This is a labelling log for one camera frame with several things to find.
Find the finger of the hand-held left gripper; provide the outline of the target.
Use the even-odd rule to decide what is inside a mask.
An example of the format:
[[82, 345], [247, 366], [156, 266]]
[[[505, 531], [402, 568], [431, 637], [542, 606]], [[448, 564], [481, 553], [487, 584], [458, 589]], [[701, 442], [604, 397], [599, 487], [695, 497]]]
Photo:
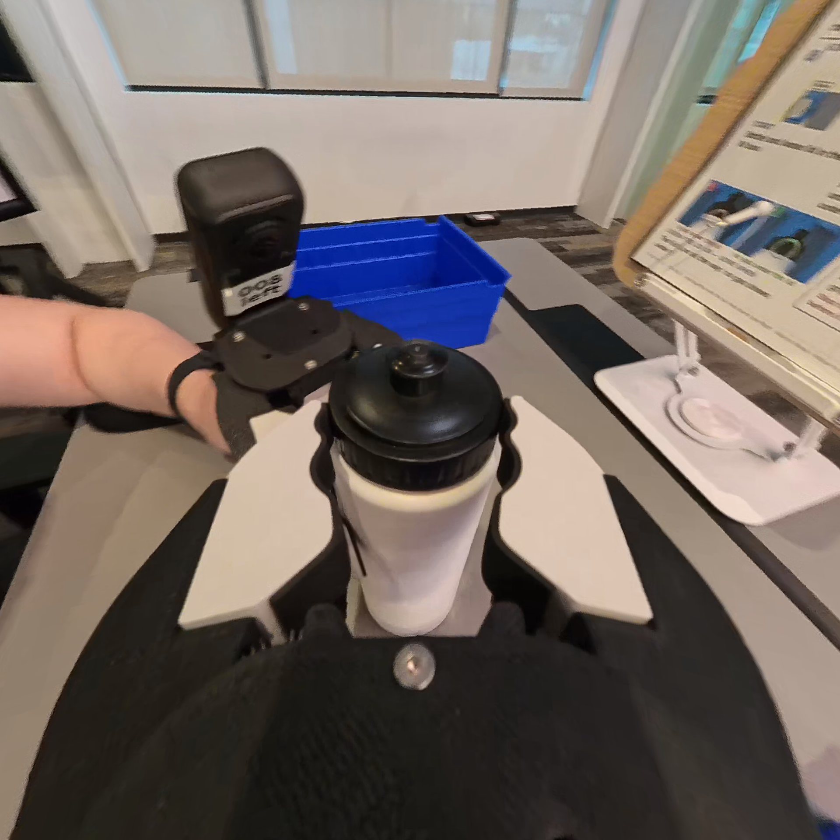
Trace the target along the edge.
[[[278, 426], [284, 424], [292, 417], [292, 413], [283, 413], [278, 410], [273, 410], [268, 413], [263, 413], [252, 417], [248, 422], [250, 429], [255, 437], [255, 441], [259, 443], [262, 439], [270, 435]], [[366, 606], [364, 604], [364, 596], [361, 589], [361, 567], [359, 561], [355, 559], [354, 550], [350, 549], [350, 531], [349, 526], [343, 526], [343, 533], [345, 537], [346, 547], [348, 549], [350, 559], [350, 581], [346, 591], [346, 616], [345, 622], [350, 630], [352, 636], [361, 636], [363, 629], [362, 619], [366, 614]]]

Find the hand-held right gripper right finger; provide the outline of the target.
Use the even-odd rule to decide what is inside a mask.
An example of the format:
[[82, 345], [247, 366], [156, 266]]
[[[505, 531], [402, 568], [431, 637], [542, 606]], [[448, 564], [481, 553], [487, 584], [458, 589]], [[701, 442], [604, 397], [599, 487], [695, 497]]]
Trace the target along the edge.
[[525, 627], [546, 627], [555, 613], [653, 620], [606, 474], [519, 395], [505, 401], [497, 479], [481, 559], [494, 604], [515, 605]]

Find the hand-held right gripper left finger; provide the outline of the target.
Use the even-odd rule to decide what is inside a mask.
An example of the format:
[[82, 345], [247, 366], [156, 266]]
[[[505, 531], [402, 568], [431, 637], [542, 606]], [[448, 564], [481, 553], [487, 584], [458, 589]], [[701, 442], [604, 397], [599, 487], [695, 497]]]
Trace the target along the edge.
[[310, 402], [231, 469], [179, 615], [194, 630], [239, 619], [300, 631], [309, 610], [343, 609], [350, 558], [333, 492], [327, 406]]

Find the black bottle lid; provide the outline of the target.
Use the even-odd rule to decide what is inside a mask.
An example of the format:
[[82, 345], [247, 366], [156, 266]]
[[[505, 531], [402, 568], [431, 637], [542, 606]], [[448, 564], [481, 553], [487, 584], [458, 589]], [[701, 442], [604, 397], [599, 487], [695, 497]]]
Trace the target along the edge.
[[482, 364], [416, 339], [342, 362], [328, 405], [338, 453], [355, 474], [424, 492], [482, 470], [497, 443], [503, 398]]

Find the white plastic bottle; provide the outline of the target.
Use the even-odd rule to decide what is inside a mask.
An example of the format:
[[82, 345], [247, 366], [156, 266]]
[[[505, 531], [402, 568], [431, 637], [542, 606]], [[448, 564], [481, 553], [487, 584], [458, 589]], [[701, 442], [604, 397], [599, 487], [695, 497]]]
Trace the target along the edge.
[[386, 632], [424, 635], [449, 614], [500, 456], [495, 443], [474, 476], [415, 492], [361, 477], [333, 447], [334, 489], [351, 568], [369, 613]]

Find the person's left forearm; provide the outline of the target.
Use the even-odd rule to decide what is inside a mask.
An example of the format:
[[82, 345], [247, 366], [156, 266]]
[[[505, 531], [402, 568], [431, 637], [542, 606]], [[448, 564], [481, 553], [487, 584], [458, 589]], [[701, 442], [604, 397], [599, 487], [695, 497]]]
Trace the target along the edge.
[[2, 296], [1, 406], [110, 403], [171, 416], [167, 383], [198, 352], [142, 313]]

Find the person's left hand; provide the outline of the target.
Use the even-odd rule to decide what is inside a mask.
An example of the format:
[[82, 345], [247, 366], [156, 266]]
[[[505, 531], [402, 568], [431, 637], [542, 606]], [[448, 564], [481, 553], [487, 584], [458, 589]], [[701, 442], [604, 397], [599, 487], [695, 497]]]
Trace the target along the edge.
[[217, 387], [214, 373], [189, 373], [175, 391], [175, 406], [185, 423], [205, 443], [229, 458], [232, 453], [217, 417]]

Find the instruction sheet on stand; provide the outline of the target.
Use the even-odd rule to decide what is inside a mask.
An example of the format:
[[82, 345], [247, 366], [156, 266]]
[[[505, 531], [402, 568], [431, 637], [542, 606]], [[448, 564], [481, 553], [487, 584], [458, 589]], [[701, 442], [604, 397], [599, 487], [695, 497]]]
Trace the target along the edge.
[[763, 526], [838, 498], [838, 467], [820, 452], [826, 434], [838, 434], [838, 393], [631, 258], [710, 155], [691, 141], [704, 118], [628, 218], [613, 261], [623, 282], [671, 317], [675, 350], [600, 371], [595, 386], [715, 509]]

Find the black rectangular table pad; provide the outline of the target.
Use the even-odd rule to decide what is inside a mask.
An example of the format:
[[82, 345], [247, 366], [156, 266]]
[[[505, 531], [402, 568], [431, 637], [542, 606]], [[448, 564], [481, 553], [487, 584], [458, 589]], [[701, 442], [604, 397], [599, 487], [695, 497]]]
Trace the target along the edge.
[[590, 389], [595, 374], [646, 358], [579, 304], [527, 310], [524, 319]]

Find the blue plastic storage bin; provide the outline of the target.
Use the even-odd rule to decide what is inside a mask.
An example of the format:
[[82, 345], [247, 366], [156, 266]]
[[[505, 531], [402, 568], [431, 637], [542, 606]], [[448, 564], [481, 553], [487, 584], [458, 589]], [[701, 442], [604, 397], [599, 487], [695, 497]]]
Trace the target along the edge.
[[487, 341], [510, 277], [446, 217], [415, 217], [303, 229], [290, 294], [462, 349]]

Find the printed instruction sheet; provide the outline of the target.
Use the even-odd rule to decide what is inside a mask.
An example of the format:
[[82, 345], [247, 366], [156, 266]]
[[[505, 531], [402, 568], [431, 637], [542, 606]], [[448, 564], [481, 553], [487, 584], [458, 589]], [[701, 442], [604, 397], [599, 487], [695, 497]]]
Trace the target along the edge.
[[691, 138], [634, 262], [838, 393], [838, 2], [796, 2]]

